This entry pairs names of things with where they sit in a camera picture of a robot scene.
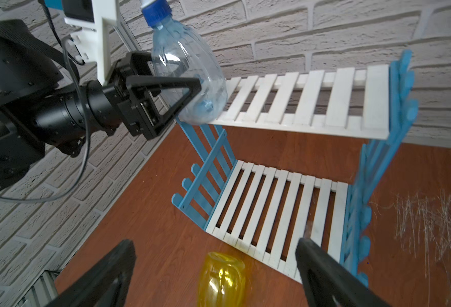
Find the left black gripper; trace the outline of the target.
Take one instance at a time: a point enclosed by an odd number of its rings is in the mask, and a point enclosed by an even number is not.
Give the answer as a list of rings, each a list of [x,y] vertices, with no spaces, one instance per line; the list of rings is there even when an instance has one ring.
[[[155,139],[201,91],[198,78],[155,77],[148,63],[151,54],[132,51],[112,64],[103,92],[131,135]],[[168,110],[161,114],[154,96]]]

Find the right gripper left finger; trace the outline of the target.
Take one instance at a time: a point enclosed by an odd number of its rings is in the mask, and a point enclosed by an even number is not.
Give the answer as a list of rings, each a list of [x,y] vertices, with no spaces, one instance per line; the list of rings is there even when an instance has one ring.
[[[49,306],[124,306],[136,264],[133,241],[122,240]]]

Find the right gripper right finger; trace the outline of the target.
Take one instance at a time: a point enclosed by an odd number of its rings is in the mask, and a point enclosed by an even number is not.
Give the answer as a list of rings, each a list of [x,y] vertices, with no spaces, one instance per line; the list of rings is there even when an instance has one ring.
[[[299,239],[295,256],[309,306],[389,305],[311,239]]]

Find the clear spray bottle blue cap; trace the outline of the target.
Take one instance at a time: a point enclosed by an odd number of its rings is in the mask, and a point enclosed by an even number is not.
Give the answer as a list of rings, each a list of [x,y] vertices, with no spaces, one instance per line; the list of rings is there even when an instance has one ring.
[[[151,51],[158,77],[197,78],[201,91],[179,114],[191,125],[214,121],[228,101],[226,79],[210,46],[196,30],[175,20],[166,0],[141,1],[141,12],[153,29]]]

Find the yellow spray bottle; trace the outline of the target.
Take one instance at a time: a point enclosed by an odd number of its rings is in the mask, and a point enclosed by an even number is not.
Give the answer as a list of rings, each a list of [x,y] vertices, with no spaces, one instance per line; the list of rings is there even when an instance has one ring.
[[[246,266],[242,260],[209,252],[200,274],[197,305],[243,306],[246,280]]]

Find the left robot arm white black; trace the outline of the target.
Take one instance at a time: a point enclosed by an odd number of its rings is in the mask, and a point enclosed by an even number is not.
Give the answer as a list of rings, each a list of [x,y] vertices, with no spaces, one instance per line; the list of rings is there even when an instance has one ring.
[[[75,64],[37,39],[20,19],[0,21],[0,191],[22,180],[51,145],[88,154],[91,135],[124,125],[154,139],[201,91],[196,78],[151,73],[148,52],[129,52],[108,83],[79,82]]]

